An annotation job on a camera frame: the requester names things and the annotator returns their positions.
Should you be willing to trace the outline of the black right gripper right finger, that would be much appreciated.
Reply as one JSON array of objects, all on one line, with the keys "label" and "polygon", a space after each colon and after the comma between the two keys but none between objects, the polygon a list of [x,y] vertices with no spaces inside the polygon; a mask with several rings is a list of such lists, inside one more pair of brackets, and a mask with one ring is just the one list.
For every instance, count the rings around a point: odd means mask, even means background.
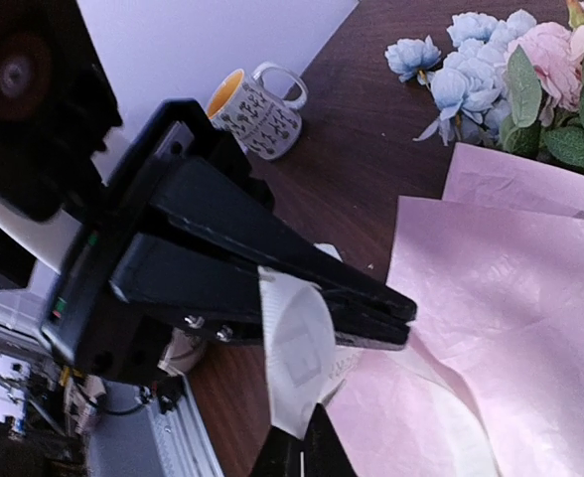
[{"label": "black right gripper right finger", "polygon": [[336,433],[325,407],[315,406],[303,441],[303,475],[347,477],[352,463]]}]

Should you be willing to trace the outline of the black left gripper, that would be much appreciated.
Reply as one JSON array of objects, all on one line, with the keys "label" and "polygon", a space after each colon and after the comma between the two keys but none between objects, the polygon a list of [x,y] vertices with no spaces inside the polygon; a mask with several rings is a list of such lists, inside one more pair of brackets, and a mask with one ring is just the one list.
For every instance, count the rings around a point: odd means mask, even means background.
[{"label": "black left gripper", "polygon": [[317,288],[338,344],[405,345],[415,302],[306,241],[273,209],[229,133],[193,100],[164,102],[80,229],[48,300],[46,343],[82,372],[157,381],[175,328],[235,346],[261,341],[261,265]]}]

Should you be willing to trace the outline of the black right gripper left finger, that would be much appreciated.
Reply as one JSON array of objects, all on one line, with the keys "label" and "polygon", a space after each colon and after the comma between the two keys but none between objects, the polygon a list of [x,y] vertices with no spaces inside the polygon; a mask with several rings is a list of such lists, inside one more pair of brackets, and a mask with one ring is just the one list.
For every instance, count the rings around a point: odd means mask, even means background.
[{"label": "black right gripper left finger", "polygon": [[300,477],[302,442],[271,426],[257,456],[257,477]]}]

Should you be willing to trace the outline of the cream ribbon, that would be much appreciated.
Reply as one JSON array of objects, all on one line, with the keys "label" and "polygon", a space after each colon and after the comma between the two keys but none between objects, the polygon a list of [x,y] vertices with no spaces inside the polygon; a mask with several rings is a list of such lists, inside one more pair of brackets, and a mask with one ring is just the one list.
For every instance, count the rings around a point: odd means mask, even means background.
[{"label": "cream ribbon", "polygon": [[260,266],[265,376],[270,427],[302,442],[322,404],[352,463],[351,476],[498,476],[493,446],[462,380],[433,358],[418,338],[398,352],[371,356],[369,398],[353,409],[350,426],[330,399],[356,398],[330,373],[339,349],[331,315],[317,288]]}]

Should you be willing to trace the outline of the purple tissue paper sheet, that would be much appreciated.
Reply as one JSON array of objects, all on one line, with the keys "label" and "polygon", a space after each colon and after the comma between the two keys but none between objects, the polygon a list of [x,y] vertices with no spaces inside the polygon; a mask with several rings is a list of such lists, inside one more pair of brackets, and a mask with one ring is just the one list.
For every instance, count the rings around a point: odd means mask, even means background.
[{"label": "purple tissue paper sheet", "polygon": [[329,412],[362,476],[584,476],[584,176],[458,145],[403,197],[387,283],[417,301]]}]

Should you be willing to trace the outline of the blue flower bunch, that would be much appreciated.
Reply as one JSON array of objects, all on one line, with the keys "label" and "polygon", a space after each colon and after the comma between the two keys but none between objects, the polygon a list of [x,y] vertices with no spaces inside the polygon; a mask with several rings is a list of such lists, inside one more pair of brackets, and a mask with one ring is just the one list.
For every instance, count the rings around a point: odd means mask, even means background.
[{"label": "blue flower bunch", "polygon": [[499,20],[477,12],[452,17],[447,33],[454,50],[443,56],[431,37],[400,39],[386,47],[389,69],[401,82],[417,80],[427,88],[437,117],[416,142],[437,134],[442,143],[494,145],[511,113],[505,81],[505,52],[510,43],[537,25],[520,9]]}]

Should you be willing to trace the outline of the pink flower bunch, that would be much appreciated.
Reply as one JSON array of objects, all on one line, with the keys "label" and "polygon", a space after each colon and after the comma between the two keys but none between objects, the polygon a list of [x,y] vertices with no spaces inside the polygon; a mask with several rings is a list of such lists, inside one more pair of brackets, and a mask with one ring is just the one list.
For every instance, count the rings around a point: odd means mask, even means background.
[{"label": "pink flower bunch", "polygon": [[500,141],[512,154],[584,173],[584,2],[566,5],[566,27],[537,24],[505,49],[511,113]]}]

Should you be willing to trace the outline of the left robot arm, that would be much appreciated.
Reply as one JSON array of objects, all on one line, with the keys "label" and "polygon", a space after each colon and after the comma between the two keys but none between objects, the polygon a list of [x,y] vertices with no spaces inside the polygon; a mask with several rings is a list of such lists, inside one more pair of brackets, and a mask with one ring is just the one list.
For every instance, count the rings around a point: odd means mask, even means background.
[{"label": "left robot arm", "polygon": [[340,345],[397,350],[415,303],[277,219],[235,139],[193,100],[163,102],[108,181],[93,156],[121,125],[74,1],[0,1],[0,290],[57,272],[38,339],[84,372],[147,386],[175,329],[262,339],[259,269],[317,286]]}]

